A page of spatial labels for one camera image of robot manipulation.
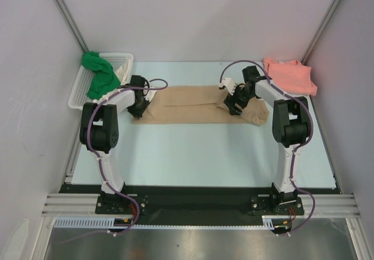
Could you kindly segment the tan t shirt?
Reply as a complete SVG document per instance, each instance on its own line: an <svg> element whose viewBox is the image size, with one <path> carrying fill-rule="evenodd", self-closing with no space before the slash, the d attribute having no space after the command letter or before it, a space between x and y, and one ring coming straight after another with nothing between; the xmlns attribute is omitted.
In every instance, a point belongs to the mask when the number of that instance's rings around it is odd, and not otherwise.
<svg viewBox="0 0 374 260"><path fill-rule="evenodd" d="M264 101L253 98L241 115L229 114L227 92L216 86L171 86L155 93L142 118L133 124L254 124L269 116Z"/></svg>

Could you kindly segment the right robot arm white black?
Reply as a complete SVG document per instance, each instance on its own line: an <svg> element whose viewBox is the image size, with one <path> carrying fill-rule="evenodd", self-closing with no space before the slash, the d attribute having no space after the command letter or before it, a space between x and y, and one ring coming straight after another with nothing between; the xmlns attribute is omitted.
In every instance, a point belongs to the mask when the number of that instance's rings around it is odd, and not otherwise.
<svg viewBox="0 0 374 260"><path fill-rule="evenodd" d="M242 70L243 84L231 78L220 77L219 88L227 91L224 104L233 116L241 116L253 99L260 99L271 106L272 135L277 142L278 166L275 180L267 197L251 199L254 214L273 213L302 214L302 202L296 186L297 160L302 148L313 136L313 120L308 101L304 96L291 96L279 89L258 64Z"/></svg>

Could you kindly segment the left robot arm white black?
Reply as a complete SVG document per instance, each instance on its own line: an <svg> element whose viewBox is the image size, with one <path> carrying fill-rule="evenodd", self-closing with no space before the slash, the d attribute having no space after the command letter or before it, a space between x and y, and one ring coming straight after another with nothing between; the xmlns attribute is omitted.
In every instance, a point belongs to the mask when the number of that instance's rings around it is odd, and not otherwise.
<svg viewBox="0 0 374 260"><path fill-rule="evenodd" d="M128 214L128 210L133 216L137 214L135 201L125 194L126 185L115 158L119 141L118 114L126 110L135 119L141 118L153 96L150 83L134 75L128 84L82 107L79 140L95 157L102 181L96 214Z"/></svg>

